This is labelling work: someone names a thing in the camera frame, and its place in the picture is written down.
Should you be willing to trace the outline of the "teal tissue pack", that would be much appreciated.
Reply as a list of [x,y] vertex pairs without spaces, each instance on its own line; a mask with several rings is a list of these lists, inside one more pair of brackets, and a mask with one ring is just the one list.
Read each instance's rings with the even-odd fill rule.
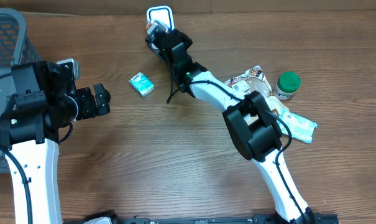
[[154,84],[142,72],[134,75],[129,83],[143,98],[155,90]]

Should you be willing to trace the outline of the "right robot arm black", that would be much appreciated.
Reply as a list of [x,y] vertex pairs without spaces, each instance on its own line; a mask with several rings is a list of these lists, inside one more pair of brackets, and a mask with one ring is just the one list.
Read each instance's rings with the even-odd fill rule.
[[259,169],[273,197],[277,216],[274,223],[315,223],[315,215],[300,195],[290,175],[283,153],[281,126],[261,93],[245,95],[215,78],[187,50],[192,40],[179,30],[163,30],[154,25],[145,39],[149,49],[161,58],[170,74],[170,94],[187,93],[218,109],[232,143],[239,154]]

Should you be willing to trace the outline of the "green lid jar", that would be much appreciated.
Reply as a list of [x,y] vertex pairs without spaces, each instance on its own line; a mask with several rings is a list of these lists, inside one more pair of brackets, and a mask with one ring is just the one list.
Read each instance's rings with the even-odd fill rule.
[[279,100],[288,100],[300,85],[301,78],[295,72],[285,72],[278,78],[273,92]]

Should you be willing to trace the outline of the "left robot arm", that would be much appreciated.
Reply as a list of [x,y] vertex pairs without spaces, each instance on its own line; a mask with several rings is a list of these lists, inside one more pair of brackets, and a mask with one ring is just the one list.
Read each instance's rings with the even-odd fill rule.
[[16,92],[0,115],[0,150],[11,171],[16,223],[62,223],[59,130],[108,114],[111,95],[101,83],[77,89],[72,59],[15,65],[10,76]]

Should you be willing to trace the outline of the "teal wet wipes pack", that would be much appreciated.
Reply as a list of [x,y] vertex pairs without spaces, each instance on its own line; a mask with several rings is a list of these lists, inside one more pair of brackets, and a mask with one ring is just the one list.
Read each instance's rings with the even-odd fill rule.
[[281,110],[279,118],[288,126],[293,138],[307,144],[312,143],[314,130],[318,126],[315,122],[286,109]]

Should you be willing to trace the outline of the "orange tissue pack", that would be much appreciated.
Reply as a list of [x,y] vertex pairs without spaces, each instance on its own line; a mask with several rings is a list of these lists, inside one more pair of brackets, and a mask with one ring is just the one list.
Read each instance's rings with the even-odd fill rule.
[[150,29],[150,27],[152,26],[152,24],[153,24],[153,22],[152,22],[152,21],[148,21],[148,23],[147,23],[147,25],[146,25],[145,29],[146,29],[146,30],[149,30],[149,29]]

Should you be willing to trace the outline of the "clear plastic snack bag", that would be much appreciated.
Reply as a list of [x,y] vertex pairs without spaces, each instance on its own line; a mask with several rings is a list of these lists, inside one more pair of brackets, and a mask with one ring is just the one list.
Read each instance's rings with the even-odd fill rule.
[[244,95],[248,95],[253,91],[261,93],[271,112],[276,114],[280,119],[283,118],[283,112],[289,111],[289,109],[273,94],[272,88],[259,65],[246,70],[245,73],[241,75],[229,78],[224,84],[236,91],[242,92]]

